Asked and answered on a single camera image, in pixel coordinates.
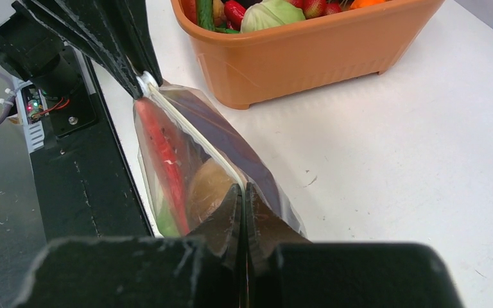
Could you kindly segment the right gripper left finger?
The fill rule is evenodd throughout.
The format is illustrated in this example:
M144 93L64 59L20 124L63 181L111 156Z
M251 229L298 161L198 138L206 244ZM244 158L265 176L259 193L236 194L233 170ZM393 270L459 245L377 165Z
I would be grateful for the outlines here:
M34 259L14 307L241 307L242 195L184 237L65 237Z

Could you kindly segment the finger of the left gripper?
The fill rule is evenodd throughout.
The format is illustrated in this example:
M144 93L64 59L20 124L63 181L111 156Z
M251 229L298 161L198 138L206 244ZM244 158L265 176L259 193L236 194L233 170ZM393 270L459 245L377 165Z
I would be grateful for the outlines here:
M114 1L21 1L32 18L90 57L124 88L131 97L143 90L118 39Z
M118 39L135 73L149 73L157 86L163 85L159 63L153 48L146 1L114 1L119 21Z

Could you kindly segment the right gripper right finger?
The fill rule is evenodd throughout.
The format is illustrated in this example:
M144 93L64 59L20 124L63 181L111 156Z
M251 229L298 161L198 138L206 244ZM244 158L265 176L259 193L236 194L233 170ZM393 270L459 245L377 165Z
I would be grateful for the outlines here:
M313 243L245 192L251 307L461 307L437 253L415 243Z

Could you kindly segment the beige toy bun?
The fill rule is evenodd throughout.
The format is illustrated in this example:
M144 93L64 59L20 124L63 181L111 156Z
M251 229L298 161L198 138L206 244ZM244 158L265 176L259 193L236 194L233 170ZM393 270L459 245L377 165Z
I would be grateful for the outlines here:
M195 173L187 191L186 218L191 230L204 222L222 203L236 181L213 159Z

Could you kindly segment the purple toy eggplant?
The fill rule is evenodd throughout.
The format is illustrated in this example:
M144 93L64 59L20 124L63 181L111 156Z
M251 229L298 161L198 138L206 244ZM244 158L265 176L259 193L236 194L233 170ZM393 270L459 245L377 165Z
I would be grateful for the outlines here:
M160 93L220 152L258 186L266 204L282 214L281 193L270 170L254 149L196 89L167 85Z

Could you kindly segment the clear zip top bag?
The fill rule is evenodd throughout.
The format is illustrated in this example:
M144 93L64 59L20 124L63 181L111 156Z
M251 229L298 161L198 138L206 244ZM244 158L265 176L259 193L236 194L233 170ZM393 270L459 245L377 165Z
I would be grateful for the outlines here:
M250 181L250 178L236 167L226 155L215 148L196 128L192 125L169 101L160 93L160 88L172 85L165 84L162 86L153 85L149 86L149 93L143 98L148 98L153 101L155 105L160 109L160 112L166 116L166 119L170 120L173 124L173 132L177 135L176 139L172 142L177 159L179 159L179 166L181 168L182 176L185 183L185 193L187 202L187 191L189 184L193 179L197 170L201 165L213 158L226 173L235 179L236 185L239 185L241 189L245 189L248 184L252 184L258 191L261 199L266 200L261 194L258 186ZM168 202L166 201L163 193L163 188L154 170L151 158L148 153L148 145L145 140L145 133L142 128L140 116L137 114L134 106L134 122L135 130L137 134L137 140L139 142L138 159L143 174L143 181L149 197L149 209L150 216L155 221L157 233L163 237L180 237L175 220L171 215ZM271 211L285 221L292 229L300 234L305 234L306 230L303 222L299 218L296 210L290 202L290 199L281 189L280 185L276 182L281 193L281 209L282 214L279 216L271 209Z

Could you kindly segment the toy watermelon slice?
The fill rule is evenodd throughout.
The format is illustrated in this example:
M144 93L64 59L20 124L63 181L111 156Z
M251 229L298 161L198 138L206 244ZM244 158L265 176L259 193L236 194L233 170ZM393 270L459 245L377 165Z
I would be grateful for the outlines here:
M177 230L180 235L186 235L189 233L185 210L186 186L172 144L177 136L173 132L173 124L148 98L137 100L134 106L140 116L152 166L162 185Z

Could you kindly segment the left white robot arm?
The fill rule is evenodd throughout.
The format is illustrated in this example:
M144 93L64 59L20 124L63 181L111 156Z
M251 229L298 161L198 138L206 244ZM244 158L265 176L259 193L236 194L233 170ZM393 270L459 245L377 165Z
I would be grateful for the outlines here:
M145 1L0 1L0 65L8 73L24 81L49 74L64 44L134 99L163 84Z

